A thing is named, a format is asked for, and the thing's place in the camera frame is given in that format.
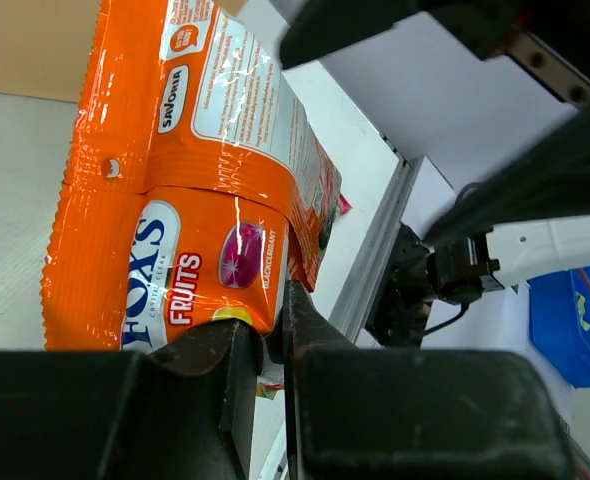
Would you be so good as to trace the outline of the orange Fox's candy bag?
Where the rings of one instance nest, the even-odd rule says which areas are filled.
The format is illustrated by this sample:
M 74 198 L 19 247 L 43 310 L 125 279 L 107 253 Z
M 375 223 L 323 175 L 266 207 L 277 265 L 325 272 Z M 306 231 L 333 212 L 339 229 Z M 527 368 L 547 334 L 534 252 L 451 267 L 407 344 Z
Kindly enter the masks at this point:
M 41 280 L 49 350 L 154 353 L 238 320 L 284 386 L 284 285 L 315 287 L 341 176 L 279 64 L 211 1 L 101 5 Z

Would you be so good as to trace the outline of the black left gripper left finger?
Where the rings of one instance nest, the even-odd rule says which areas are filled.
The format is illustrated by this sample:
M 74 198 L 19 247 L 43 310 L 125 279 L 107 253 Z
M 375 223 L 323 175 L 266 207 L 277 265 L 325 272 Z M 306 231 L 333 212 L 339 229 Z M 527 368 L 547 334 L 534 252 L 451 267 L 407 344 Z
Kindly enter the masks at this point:
M 254 395 L 239 321 L 152 355 L 0 351 L 0 479 L 245 479 Z

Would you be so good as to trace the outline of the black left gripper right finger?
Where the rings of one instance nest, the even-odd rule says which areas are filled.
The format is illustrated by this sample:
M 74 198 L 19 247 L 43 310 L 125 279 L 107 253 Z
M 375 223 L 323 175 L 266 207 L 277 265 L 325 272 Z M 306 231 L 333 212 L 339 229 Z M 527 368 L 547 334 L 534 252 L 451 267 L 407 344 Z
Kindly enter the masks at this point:
M 502 351 L 361 349 L 286 285 L 287 462 L 293 479 L 571 479 L 544 382 Z

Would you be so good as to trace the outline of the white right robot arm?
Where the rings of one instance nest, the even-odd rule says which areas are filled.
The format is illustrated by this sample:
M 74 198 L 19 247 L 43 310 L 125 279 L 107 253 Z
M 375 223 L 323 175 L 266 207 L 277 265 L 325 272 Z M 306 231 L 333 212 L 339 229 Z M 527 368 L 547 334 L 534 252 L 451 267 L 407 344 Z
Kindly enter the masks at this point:
M 445 26 L 484 31 L 468 49 L 487 56 L 520 9 L 517 1 L 307 1 L 280 47 L 294 68 L 390 30 L 419 12 Z M 467 310 L 486 292 L 590 265 L 590 105 L 500 172 L 460 193 L 393 266 L 410 306 L 442 300 Z

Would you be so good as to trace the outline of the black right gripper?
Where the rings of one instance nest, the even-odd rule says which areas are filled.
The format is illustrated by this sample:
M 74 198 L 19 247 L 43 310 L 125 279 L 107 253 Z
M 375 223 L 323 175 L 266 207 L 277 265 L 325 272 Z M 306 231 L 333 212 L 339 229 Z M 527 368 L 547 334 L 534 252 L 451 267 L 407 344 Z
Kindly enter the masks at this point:
M 279 45 L 290 69 L 429 14 L 480 60 L 507 56 L 559 100 L 590 102 L 590 1 L 306 1 Z

